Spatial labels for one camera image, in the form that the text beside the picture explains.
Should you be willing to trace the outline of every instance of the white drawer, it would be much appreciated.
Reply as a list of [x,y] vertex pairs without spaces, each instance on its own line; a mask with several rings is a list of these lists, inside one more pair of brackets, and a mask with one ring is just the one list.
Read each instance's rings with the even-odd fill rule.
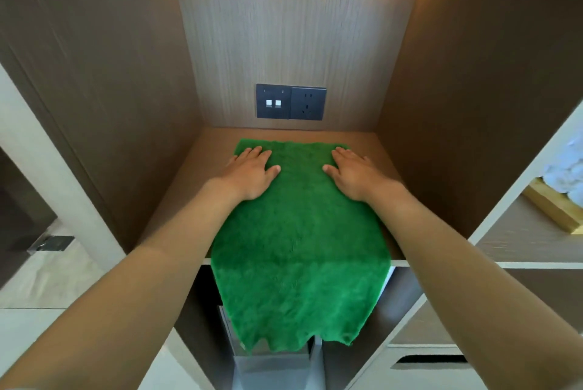
[[[454,363],[438,355],[460,355],[457,347],[388,347],[364,371],[351,390],[486,390],[467,363]],[[398,363],[401,358],[434,355],[443,362]]]

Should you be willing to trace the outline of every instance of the wall socket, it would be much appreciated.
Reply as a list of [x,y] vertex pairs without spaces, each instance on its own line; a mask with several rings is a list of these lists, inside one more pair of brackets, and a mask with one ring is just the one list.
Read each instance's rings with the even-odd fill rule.
[[257,118],[316,120],[324,117],[326,88],[258,83]]

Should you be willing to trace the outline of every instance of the white fluffy decoration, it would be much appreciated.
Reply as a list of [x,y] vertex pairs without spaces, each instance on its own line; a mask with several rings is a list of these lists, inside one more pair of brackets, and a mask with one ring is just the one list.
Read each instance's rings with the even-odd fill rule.
[[553,164],[544,168],[543,181],[583,207],[583,133],[573,138]]

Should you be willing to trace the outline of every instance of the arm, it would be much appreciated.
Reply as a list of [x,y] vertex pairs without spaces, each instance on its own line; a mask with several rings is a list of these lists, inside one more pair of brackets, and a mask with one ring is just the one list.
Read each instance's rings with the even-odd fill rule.
[[205,254],[237,204],[280,172],[246,149],[176,216],[77,299],[0,379],[0,389],[137,388],[179,316]]
[[583,378],[583,339],[569,324],[368,158],[332,156],[338,169],[324,171],[379,215],[486,386],[560,389]]

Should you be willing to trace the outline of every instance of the green towel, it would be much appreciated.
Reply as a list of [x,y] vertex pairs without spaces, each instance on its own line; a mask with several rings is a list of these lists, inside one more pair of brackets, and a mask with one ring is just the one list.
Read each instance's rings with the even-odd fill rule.
[[211,255],[235,333],[247,351],[261,338],[272,351],[299,350],[312,335],[349,345],[390,268],[377,217],[322,171],[339,144],[243,139],[235,154],[258,145],[281,173],[230,214]]

